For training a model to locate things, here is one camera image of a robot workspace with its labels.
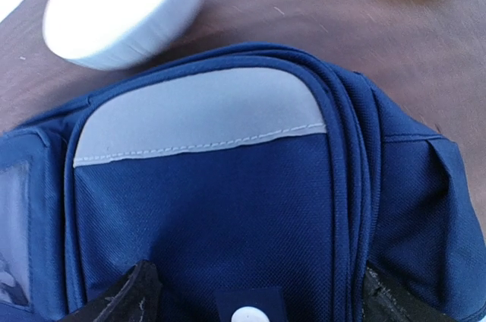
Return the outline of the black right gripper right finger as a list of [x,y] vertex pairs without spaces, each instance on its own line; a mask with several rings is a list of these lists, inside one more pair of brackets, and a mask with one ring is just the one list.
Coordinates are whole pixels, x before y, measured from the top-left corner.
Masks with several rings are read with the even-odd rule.
[[362,319],[368,322],[453,322],[455,319],[413,296],[390,276],[366,266]]

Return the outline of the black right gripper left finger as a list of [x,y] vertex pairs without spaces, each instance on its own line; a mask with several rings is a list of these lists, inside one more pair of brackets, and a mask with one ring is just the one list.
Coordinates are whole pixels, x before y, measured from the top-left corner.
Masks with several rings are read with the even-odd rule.
[[134,265],[98,298],[65,316],[64,322],[156,321],[162,283],[148,260]]

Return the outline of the navy blue student backpack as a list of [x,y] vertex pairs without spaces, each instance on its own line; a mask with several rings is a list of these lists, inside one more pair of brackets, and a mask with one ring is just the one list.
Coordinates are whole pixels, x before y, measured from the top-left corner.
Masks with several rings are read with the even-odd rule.
[[182,58],[2,135],[3,321],[61,321],[141,260],[156,321],[363,321],[368,264],[485,319],[457,145],[291,47]]

